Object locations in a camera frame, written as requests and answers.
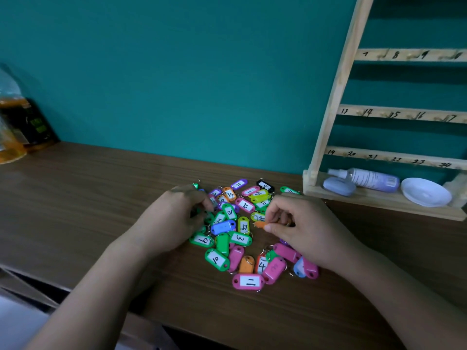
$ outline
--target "hand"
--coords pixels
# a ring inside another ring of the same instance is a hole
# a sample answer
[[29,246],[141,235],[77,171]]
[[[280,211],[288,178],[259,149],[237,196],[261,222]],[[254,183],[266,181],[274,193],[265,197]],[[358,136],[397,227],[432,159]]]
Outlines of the hand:
[[[295,227],[284,226],[289,217]],[[264,230],[277,235],[312,263],[339,272],[355,251],[366,247],[321,199],[283,194],[266,210]]]
[[[193,206],[202,212],[190,218]],[[170,251],[199,229],[205,210],[214,211],[212,202],[202,190],[190,185],[175,187],[162,194],[117,241],[137,246],[148,258]]]

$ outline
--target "forearm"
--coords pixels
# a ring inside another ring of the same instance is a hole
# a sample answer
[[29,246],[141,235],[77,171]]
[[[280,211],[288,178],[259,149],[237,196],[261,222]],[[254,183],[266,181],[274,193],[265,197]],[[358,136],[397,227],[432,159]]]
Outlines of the forearm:
[[110,244],[27,349],[113,349],[146,264],[134,246]]
[[466,315],[380,253],[364,248],[336,271],[371,301],[409,350],[467,347]]

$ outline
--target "black key tag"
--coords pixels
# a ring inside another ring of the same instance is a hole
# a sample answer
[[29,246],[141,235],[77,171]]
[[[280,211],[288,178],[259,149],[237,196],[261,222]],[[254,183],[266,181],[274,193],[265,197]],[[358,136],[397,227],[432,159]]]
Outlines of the black key tag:
[[265,181],[259,180],[256,182],[256,185],[259,185],[261,188],[266,189],[268,193],[274,193],[274,187]]

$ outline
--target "wooden table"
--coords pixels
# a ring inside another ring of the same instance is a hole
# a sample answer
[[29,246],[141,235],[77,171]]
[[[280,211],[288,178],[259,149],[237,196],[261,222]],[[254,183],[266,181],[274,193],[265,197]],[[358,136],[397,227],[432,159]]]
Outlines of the wooden table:
[[[200,179],[225,186],[265,178],[300,190],[301,175],[60,143],[0,166],[0,265],[72,289],[105,247],[162,192]],[[467,311],[467,224],[329,201],[363,241]],[[277,239],[254,230],[247,253]],[[185,243],[155,261],[142,315],[238,349],[394,349],[402,344],[376,309],[341,277],[283,274],[260,293],[233,289],[232,277]]]

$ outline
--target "barcode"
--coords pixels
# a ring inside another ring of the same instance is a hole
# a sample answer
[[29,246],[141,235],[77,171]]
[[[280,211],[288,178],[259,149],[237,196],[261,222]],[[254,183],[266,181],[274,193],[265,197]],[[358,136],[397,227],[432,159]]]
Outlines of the barcode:
[[389,177],[388,178],[388,182],[387,182],[388,187],[394,188],[396,184],[397,184],[397,178],[396,177]]
[[27,145],[29,143],[29,141],[27,140],[27,138],[23,135],[23,133],[21,132],[21,130],[19,129],[13,129],[13,135],[15,135],[15,138],[20,142],[22,143],[23,145]]

